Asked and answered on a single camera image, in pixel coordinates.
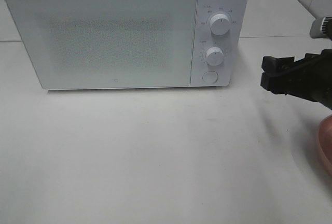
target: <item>microwave control panel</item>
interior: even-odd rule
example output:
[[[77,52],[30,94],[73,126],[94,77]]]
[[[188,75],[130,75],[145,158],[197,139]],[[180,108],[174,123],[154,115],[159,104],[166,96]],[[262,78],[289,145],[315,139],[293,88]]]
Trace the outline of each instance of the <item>microwave control panel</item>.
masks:
[[[247,0],[197,0],[191,87],[226,86]]]

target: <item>timer knob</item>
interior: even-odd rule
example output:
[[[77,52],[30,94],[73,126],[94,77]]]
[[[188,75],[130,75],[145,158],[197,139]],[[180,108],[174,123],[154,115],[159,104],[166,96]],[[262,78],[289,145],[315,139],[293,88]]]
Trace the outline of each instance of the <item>timer knob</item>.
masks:
[[[217,36],[225,35],[229,30],[230,18],[226,13],[217,13],[210,19],[211,32]]]
[[[221,49],[213,47],[206,52],[206,62],[210,66],[218,66],[224,61],[224,53]]]

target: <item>microwave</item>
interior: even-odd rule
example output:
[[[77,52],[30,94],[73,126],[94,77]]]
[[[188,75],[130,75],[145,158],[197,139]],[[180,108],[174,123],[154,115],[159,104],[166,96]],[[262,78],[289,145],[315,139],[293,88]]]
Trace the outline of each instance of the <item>microwave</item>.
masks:
[[[5,0],[44,89],[229,84],[247,0]]]

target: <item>white table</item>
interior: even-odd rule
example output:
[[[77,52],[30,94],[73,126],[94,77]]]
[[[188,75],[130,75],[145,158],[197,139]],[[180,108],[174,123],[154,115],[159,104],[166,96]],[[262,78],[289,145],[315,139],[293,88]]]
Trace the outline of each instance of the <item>white table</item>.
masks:
[[[245,36],[282,8],[253,3]],[[2,41],[17,38],[7,20]],[[330,110],[259,86],[263,56],[331,47],[311,20],[240,38],[225,88],[48,92],[23,45],[0,43],[0,223],[331,223],[314,147]]]

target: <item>round button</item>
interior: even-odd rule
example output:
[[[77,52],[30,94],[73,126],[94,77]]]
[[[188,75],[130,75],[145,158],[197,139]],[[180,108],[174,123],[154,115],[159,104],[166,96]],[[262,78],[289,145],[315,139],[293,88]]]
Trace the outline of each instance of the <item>round button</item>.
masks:
[[[225,13],[218,13],[211,17],[210,28],[217,36],[225,35],[230,27],[230,19]]]
[[[206,52],[206,62],[210,66],[218,66],[224,61],[224,53],[221,49],[213,47]]]
[[[218,80],[218,73],[215,71],[208,71],[203,75],[203,80],[206,83],[215,83]]]

